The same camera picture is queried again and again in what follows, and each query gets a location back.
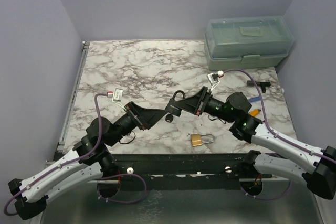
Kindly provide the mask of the black-headed key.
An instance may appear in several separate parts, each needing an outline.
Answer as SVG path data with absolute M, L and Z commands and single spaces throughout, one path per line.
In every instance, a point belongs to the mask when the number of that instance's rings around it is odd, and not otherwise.
M 172 123 L 173 120 L 174 120 L 174 116 L 172 114 L 168 114 L 166 117 L 165 117 L 165 120 L 168 122 L 168 123 Z

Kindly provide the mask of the black padlock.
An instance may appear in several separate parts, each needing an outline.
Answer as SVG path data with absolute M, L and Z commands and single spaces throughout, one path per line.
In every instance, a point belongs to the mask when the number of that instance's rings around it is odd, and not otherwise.
M 182 113 L 182 109 L 180 109 L 177 105 L 176 105 L 176 95 L 177 94 L 181 94 L 182 95 L 182 99 L 186 98 L 185 92 L 182 90 L 177 90 L 174 92 L 173 96 L 170 98 L 165 110 L 169 113 L 172 114 L 174 116 L 180 117 L 181 113 Z

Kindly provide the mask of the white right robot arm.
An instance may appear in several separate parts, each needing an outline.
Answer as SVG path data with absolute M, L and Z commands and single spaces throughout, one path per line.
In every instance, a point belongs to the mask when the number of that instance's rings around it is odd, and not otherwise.
M 220 101 L 206 87 L 195 95 L 176 101 L 179 110 L 200 115 L 203 112 L 231 123 L 234 137 L 262 146 L 280 158 L 258 154 L 243 162 L 242 173 L 249 178 L 257 174 L 274 174 L 306 184 L 315 195 L 331 200 L 335 197 L 335 148 L 320 148 L 303 143 L 272 129 L 266 120 L 249 114 L 251 104 L 241 92 Z

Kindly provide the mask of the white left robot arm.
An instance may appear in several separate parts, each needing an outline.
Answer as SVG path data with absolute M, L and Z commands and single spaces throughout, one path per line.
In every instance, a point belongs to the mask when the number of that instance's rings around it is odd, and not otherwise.
M 118 166 L 108 146 L 119 143 L 135 128 L 151 129 L 167 114 L 162 109 L 145 109 L 134 102 L 125 107 L 125 114 L 115 122 L 98 116 L 86 129 L 85 136 L 58 161 L 40 173 L 8 183 L 14 203 L 14 215 L 22 220 L 42 213 L 48 201 L 74 186 L 95 179 L 112 179 Z

